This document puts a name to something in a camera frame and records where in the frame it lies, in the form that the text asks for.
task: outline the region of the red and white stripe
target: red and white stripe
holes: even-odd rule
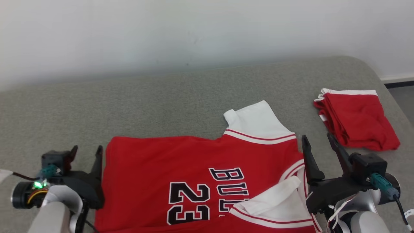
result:
[[[246,211],[242,210],[242,209],[238,209],[236,207],[233,207],[230,212],[231,214],[235,215],[236,217],[239,217],[245,221],[254,223],[254,224],[258,224],[258,225],[262,225],[262,226],[266,226],[266,227],[271,227],[271,228],[299,228],[299,227],[304,227],[304,226],[312,226],[313,225],[313,221],[311,218],[307,218],[307,219],[298,219],[298,220],[277,220],[275,221],[274,219],[271,218],[266,218],[266,217],[261,217],[261,216],[252,216],[249,213],[247,213]]]
[[[282,143],[285,141],[289,141],[289,140],[293,140],[296,139],[296,135],[294,133],[288,134],[288,135],[282,135],[280,137],[276,137],[276,138],[258,138],[252,135],[248,135],[245,133],[241,133],[238,132],[236,130],[233,129],[226,129],[226,131],[224,132],[225,135],[230,135],[232,137],[244,140],[244,141],[248,141],[248,142],[252,142],[252,143],[257,143],[257,144],[265,144],[265,145],[273,145],[273,144],[278,144],[278,143]]]

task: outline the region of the basketball jersey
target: basketball jersey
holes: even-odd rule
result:
[[[114,137],[106,148],[105,205],[96,212],[97,229],[207,232],[245,225],[321,231],[305,206],[308,187],[295,134],[265,101],[224,117],[229,126],[216,140]],[[282,192],[280,184],[292,179],[292,191]]]

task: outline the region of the black number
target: black number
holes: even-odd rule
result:
[[[178,214],[183,213],[182,205],[175,205],[168,210],[167,223],[169,225],[188,223],[197,220],[209,220],[210,219],[210,208],[206,205],[197,206],[197,211],[185,211],[184,218],[179,218]]]
[[[201,192],[200,195],[197,195],[186,182],[171,182],[169,203],[183,202],[183,195],[191,202],[206,202],[210,199],[210,188],[206,184],[198,184],[197,190]]]

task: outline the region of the jersey armhole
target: jersey armhole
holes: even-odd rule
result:
[[[224,113],[228,128],[224,134],[258,144],[277,144],[295,139],[295,133],[289,131],[277,119],[266,101],[229,110]]]

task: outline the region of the cable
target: cable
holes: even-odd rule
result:
[[[405,218],[405,213],[404,213],[404,210],[402,208],[400,199],[398,199],[397,195],[394,195],[393,198],[394,198],[395,202],[398,205],[398,209],[400,210],[401,217],[402,217],[402,220],[403,220],[404,224],[407,226],[407,228],[408,228],[408,230],[410,230],[410,232],[414,232],[413,228],[410,226],[407,219]]]
[[[13,172],[13,173],[12,173],[12,175],[14,175],[14,176],[18,176],[18,177],[20,177],[20,178],[23,178],[23,179],[25,179],[25,180],[30,180],[30,181],[37,181],[37,180],[39,180],[39,177],[36,177],[36,178],[31,178],[31,177],[28,177],[28,176],[22,175],[22,174],[17,173],[17,172]]]
[[[354,197],[356,197],[357,194],[355,194],[352,197],[348,198],[346,201],[344,201],[344,203],[342,203],[342,205],[337,210],[335,210],[334,214],[328,219],[328,222],[326,223],[326,231],[327,232],[330,232],[330,231],[328,231],[329,223],[336,217],[336,221],[335,221],[334,225],[332,226],[332,230],[335,229],[335,227],[338,223],[338,214],[339,214],[339,212],[346,206],[346,204],[348,204],[348,202],[350,202],[352,199],[354,199]]]
[[[402,220],[404,221],[404,224],[408,225],[407,219],[405,218],[404,210],[402,209],[400,199],[398,199],[398,197],[396,195],[394,195],[394,200],[398,205],[398,209],[400,209],[400,213],[401,213],[401,216],[402,216]]]
[[[40,194],[40,193],[47,193],[48,192],[48,190],[47,189],[39,189],[38,191],[35,191],[35,192],[33,192],[30,196],[29,196],[29,198],[27,199],[27,204],[29,204],[30,203],[30,201],[36,196],[36,195],[38,195],[38,194]]]
[[[85,223],[88,224],[90,227],[92,227],[92,229],[95,231],[95,233],[99,233],[99,231],[88,220],[85,220]]]

